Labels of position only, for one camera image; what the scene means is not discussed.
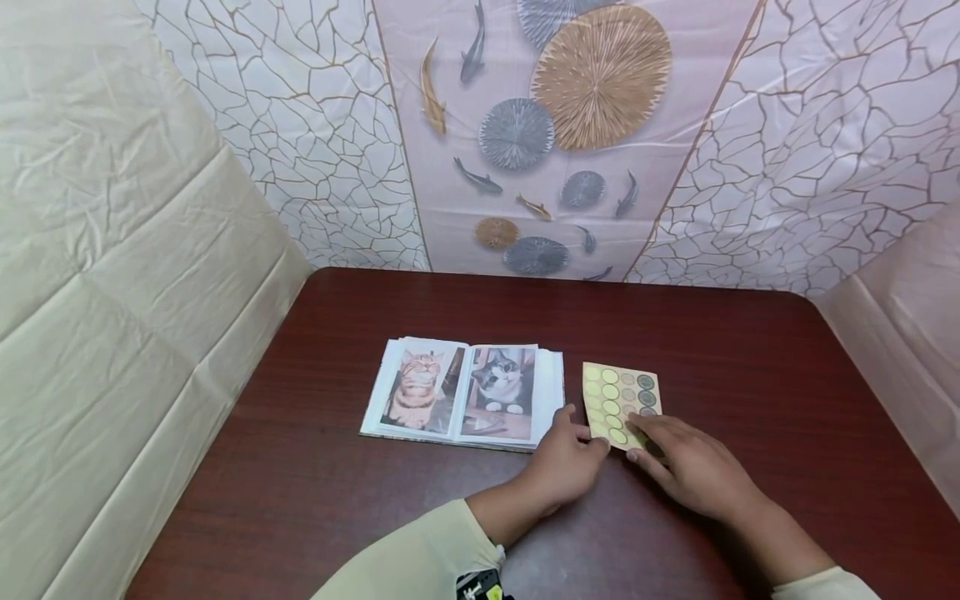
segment book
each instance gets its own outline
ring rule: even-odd
[[[532,451],[564,405],[564,356],[530,345],[387,342],[360,434]]]

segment wooden table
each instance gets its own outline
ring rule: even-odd
[[[538,343],[656,372],[666,412],[723,442],[885,599],[960,598],[960,524],[817,310],[752,292],[326,269],[314,274],[129,598],[308,598],[366,545],[526,456],[361,438],[388,338]],[[509,553],[519,600],[762,598],[718,527],[616,451],[596,489]]]

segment fish print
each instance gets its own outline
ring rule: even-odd
[[[603,279],[604,277],[608,276],[611,273],[611,271],[613,271],[613,265],[604,269],[603,273],[597,274],[595,276],[584,277],[584,281],[599,281],[600,279]]]
[[[475,173],[471,173],[464,168],[464,163],[456,156],[453,158],[453,163],[457,165],[457,169],[459,169],[464,177],[467,178],[467,181],[480,190],[481,194],[493,194],[494,196],[499,196],[503,193],[503,188],[490,179],[490,174],[487,174],[485,177],[480,177]]]
[[[593,251],[597,249],[597,238],[594,237],[590,230],[587,228],[582,228],[579,225],[577,229],[584,233],[584,252],[587,254],[593,254]]]
[[[483,44],[487,40],[487,26],[484,23],[483,5],[477,0],[474,7],[477,11],[477,37],[473,39],[473,45],[466,52],[461,52],[460,56],[464,59],[464,65],[460,68],[460,81],[469,84],[477,76],[480,69],[483,68]]]
[[[542,218],[545,221],[553,221],[553,217],[550,216],[550,213],[546,211],[546,208],[543,207],[543,204],[533,204],[529,200],[523,197],[523,194],[516,196],[516,201],[523,204],[530,210],[537,213],[537,216]]]
[[[630,189],[627,190],[627,195],[623,197],[623,200],[616,203],[614,216],[617,219],[622,219],[627,216],[627,213],[634,207],[634,204],[636,204],[636,179],[630,171],[627,171],[627,176],[630,177]]]
[[[423,113],[426,115],[427,122],[435,132],[446,135],[445,106],[437,100],[437,93],[433,91],[433,82],[430,81],[430,61],[433,59],[433,49],[436,46],[437,39],[434,38],[420,64],[420,91],[423,94]]]

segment cat photo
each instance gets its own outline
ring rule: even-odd
[[[530,439],[536,357],[537,351],[532,348],[483,348],[476,352],[461,433]]]
[[[446,434],[463,356],[462,348],[406,348],[380,422]]]

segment sleeve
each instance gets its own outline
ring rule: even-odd
[[[313,600],[453,600],[457,578],[504,558],[467,502],[454,500],[350,559]]]
[[[774,588],[773,600],[880,600],[856,575],[839,566]]]

